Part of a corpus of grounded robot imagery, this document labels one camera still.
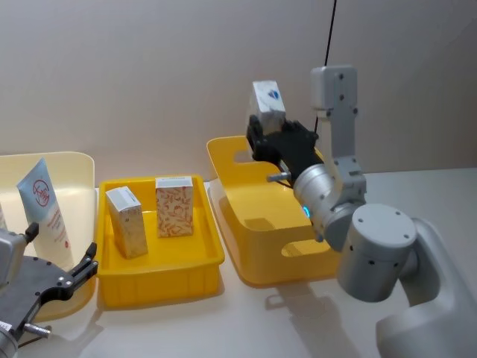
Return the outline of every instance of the red logo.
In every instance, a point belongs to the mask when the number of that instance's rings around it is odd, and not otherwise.
[[[41,207],[48,205],[50,201],[50,189],[43,180],[37,180],[33,184],[33,194],[37,196],[37,203]]]

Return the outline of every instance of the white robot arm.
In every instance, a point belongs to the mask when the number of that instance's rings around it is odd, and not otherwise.
[[[393,207],[365,203],[366,180],[355,157],[356,78],[351,66],[312,71],[323,160],[303,162],[307,150],[314,152],[307,149],[312,132],[286,121],[260,136],[253,129],[259,116],[250,117],[247,129],[253,157],[285,170],[269,181],[287,179],[309,209],[317,240],[342,252],[337,279],[349,295],[383,301],[401,281],[411,307],[376,325],[383,358],[475,357],[477,303],[437,231]]]

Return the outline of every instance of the yellow basket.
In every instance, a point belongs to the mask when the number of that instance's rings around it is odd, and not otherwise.
[[[160,301],[196,298],[218,292],[218,266],[224,261],[218,232],[202,178],[194,184],[194,234],[157,237],[155,178],[101,183],[96,242],[98,278],[107,307],[133,307]],[[127,260],[114,243],[105,192],[128,186],[142,204],[148,254]]]
[[[247,150],[244,136],[213,139],[207,150],[225,194],[215,210],[220,210],[228,228],[224,230],[218,220],[219,227],[245,283],[268,286],[334,275],[339,254],[315,240],[293,190],[266,181],[267,175],[278,172],[277,167],[237,163],[237,156]]]

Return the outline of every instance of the white table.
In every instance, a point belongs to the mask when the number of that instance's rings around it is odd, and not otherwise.
[[[434,222],[477,296],[477,169],[366,177],[368,202]],[[336,280],[253,289],[227,251],[221,276],[221,295],[186,304],[102,311],[95,296],[52,322],[56,334],[20,348],[19,357],[374,358],[376,322],[408,306],[400,284],[380,304],[351,298]]]

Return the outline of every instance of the yellow plastic tray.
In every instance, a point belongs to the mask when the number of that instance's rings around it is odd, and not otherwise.
[[[59,152],[0,157],[0,203],[8,230],[21,233],[28,226],[16,185],[42,157],[48,166],[77,264],[91,244],[95,231],[95,162],[86,154]],[[25,255],[37,255],[32,244],[27,246]],[[94,279],[89,280],[69,301],[48,302],[38,312],[36,320],[52,320],[78,311],[92,297],[95,284]]]
[[[155,178],[129,178],[101,183],[96,233],[98,277],[107,307],[133,307],[160,301],[211,295],[219,289],[218,266],[224,251],[202,178],[194,184],[194,234],[157,237]],[[126,260],[114,243],[105,192],[128,186],[142,205],[148,254]]]
[[[218,189],[224,192],[212,193],[212,204],[224,218],[225,223],[218,224],[245,283],[268,286],[334,275],[339,254],[325,242],[316,242],[293,190],[266,181],[267,175],[278,172],[275,166],[252,160],[237,163],[247,150],[244,136],[213,139],[207,150],[221,182]]]

